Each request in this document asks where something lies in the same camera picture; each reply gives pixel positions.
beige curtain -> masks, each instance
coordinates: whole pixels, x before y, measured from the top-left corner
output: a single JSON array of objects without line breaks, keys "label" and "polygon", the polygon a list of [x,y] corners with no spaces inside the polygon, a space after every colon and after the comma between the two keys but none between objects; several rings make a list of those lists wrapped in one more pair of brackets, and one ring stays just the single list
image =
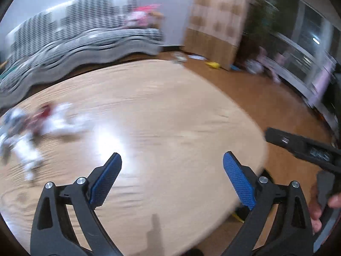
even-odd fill
[{"label": "beige curtain", "polygon": [[243,33],[248,6],[249,0],[194,0],[183,50],[229,69]]}]

window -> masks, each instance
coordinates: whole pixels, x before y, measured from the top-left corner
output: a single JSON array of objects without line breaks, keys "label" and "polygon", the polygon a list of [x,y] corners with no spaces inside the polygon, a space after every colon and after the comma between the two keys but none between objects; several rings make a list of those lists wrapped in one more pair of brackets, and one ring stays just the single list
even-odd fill
[{"label": "window", "polygon": [[303,24],[297,44],[312,56],[321,41],[322,16],[309,6],[305,6]]},{"label": "window", "polygon": [[291,38],[298,12],[299,0],[276,0],[278,12],[275,14],[273,30]]},{"label": "window", "polygon": [[246,18],[244,26],[244,33],[248,35],[254,34],[256,31],[256,27],[259,27],[259,24],[262,23],[264,11],[260,6],[258,6],[258,1],[260,0],[253,0],[250,3],[248,16]]},{"label": "window", "polygon": [[304,82],[314,66],[306,55],[293,48],[284,68]]},{"label": "window", "polygon": [[336,59],[340,41],[340,31],[334,27],[333,38],[331,39],[331,45],[329,49],[329,54]]},{"label": "window", "polygon": [[269,59],[275,60],[277,53],[284,54],[290,49],[290,45],[276,37],[275,35],[270,35],[264,48],[267,52],[267,57]]}]

sofa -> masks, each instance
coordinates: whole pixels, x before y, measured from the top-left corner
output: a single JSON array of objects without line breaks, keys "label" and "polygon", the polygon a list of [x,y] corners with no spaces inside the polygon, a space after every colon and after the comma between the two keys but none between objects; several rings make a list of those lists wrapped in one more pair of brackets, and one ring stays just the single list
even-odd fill
[{"label": "sofa", "polygon": [[72,0],[33,16],[6,36],[0,108],[18,103],[31,86],[57,81],[82,64],[108,63],[132,53],[156,55],[157,28],[126,28],[137,0]]}]

wooden tabletop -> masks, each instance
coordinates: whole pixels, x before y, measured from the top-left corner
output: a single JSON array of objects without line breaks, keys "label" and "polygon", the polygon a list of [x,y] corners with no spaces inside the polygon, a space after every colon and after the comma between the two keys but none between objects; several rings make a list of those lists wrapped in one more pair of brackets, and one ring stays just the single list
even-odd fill
[{"label": "wooden tabletop", "polygon": [[[26,111],[71,102],[71,114],[90,113],[93,129],[77,137],[44,137],[45,161],[35,184],[24,181],[15,155],[0,172],[0,211],[29,251],[44,184],[71,184],[103,165],[113,152],[122,170],[95,210],[124,255],[179,255],[233,211],[237,196],[223,169],[231,150],[258,172],[267,156],[250,117],[208,81],[179,64],[146,60],[68,79],[20,103]],[[72,207],[77,237],[88,247]]]}]

finger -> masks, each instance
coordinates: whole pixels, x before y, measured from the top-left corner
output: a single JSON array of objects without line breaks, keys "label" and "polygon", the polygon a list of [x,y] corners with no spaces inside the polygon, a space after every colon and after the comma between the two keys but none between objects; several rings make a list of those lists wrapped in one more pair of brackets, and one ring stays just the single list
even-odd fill
[{"label": "finger", "polygon": [[331,208],[341,208],[341,193],[332,196],[328,200],[328,206]]},{"label": "finger", "polygon": [[314,230],[315,233],[320,231],[321,228],[322,228],[322,223],[321,223],[320,220],[313,220],[313,219],[311,219],[311,225],[312,225],[313,230]]},{"label": "finger", "polygon": [[318,196],[318,185],[317,185],[317,183],[312,185],[312,187],[310,189],[310,195],[311,195],[311,198],[315,198]]},{"label": "finger", "polygon": [[322,215],[322,209],[318,200],[316,198],[312,198],[309,202],[309,214],[313,220],[318,220]]}]

